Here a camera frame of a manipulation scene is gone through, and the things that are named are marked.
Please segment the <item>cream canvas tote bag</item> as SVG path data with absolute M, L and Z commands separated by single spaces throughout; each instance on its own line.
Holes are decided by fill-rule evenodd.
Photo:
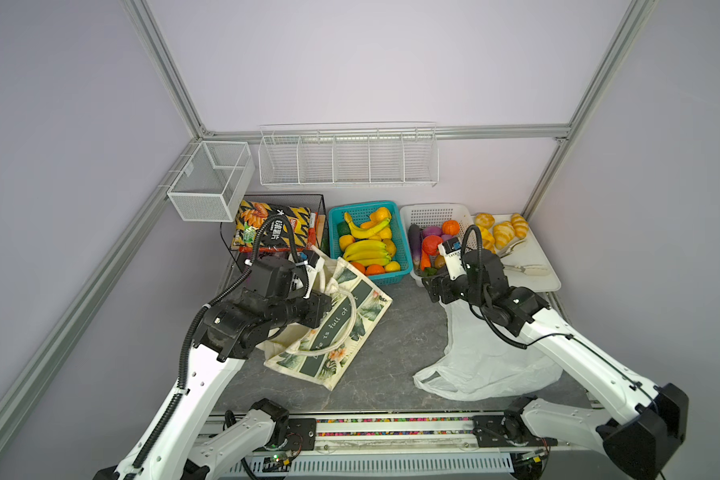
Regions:
M 393 299 L 347 261 L 331 259 L 315 247 L 310 251 L 321 259 L 313 292 L 326 294 L 330 309 L 317 327 L 292 324 L 259 348 L 266 368 L 332 391 Z

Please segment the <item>white plastic grocery bag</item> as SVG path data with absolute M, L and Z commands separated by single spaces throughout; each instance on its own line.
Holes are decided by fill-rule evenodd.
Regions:
M 521 396 L 557 382 L 563 369 L 535 350 L 503 342 L 464 301 L 445 304 L 444 356 L 413 376 L 417 388 L 455 401 Z

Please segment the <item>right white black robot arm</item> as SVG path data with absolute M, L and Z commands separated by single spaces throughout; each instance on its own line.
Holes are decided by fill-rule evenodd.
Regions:
M 535 395 L 517 398 L 491 426 L 477 420 L 475 436 L 513 445 L 567 442 L 607 456 L 632 479 L 661 479 L 686 438 L 689 398 L 672 383 L 659 386 L 627 368 L 577 332 L 538 293 L 510 285 L 505 266 L 481 246 L 478 226 L 462 237 L 425 241 L 445 265 L 426 277 L 432 302 L 463 304 L 505 344 L 544 354 L 582 385 L 601 407 L 576 409 Z

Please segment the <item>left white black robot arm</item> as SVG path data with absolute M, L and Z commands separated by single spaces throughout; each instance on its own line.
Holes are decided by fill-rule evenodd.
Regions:
M 297 251 L 283 214 L 270 215 L 254 241 L 275 233 L 287 236 L 290 258 L 254 250 L 242 275 L 200 308 L 182 341 L 175 385 L 126 457 L 96 478 L 218 479 L 255 450 L 286 443 L 289 412 L 268 399 L 210 440 L 198 440 L 220 395 L 259 344 L 292 324 L 316 328 L 330 309 L 330 296 L 313 289 L 322 274 L 319 253 Z

